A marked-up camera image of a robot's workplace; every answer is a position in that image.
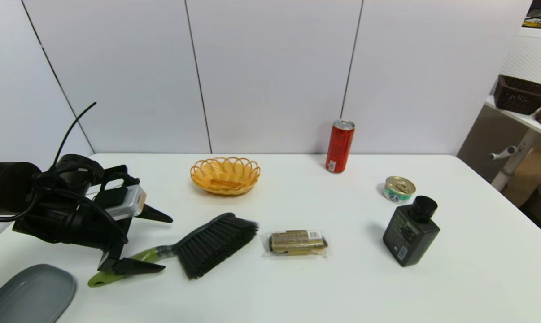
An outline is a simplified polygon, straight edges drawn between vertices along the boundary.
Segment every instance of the pegboard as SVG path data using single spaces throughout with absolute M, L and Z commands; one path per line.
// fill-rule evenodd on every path
M 541 31 L 522 29 L 500 74 L 541 84 Z

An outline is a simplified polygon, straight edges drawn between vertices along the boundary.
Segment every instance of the red can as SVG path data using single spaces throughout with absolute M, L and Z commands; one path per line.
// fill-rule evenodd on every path
M 344 172 L 346 161 L 350 154 L 350 145 L 354 136 L 354 123 L 348 120 L 336 120 L 332 125 L 328 154 L 326 154 L 326 169 L 334 172 Z

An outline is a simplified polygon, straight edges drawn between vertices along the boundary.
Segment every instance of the brown basket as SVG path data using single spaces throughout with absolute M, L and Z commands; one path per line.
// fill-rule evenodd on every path
M 541 84 L 500 75 L 494 100 L 502 110 L 532 114 L 541 107 Z
M 256 161 L 236 157 L 199 160 L 191 167 L 191 179 L 197 186 L 221 196 L 239 196 L 250 191 L 260 173 Z

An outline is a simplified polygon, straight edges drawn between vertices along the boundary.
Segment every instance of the gray tray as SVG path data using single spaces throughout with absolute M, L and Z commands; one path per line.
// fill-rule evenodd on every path
M 53 323 L 74 294 L 75 280 L 67 271 L 31 266 L 0 288 L 0 323 Z

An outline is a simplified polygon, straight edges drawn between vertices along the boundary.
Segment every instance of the hand brush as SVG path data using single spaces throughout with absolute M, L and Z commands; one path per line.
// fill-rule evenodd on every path
M 233 213 L 225 213 L 198 227 L 174 245 L 160 245 L 129 258 L 157 262 L 178 256 L 187 277 L 197 279 L 249 243 L 257 231 L 257 223 L 237 218 Z M 123 278 L 125 276 L 114 272 L 99 272 L 87 284 L 94 288 Z

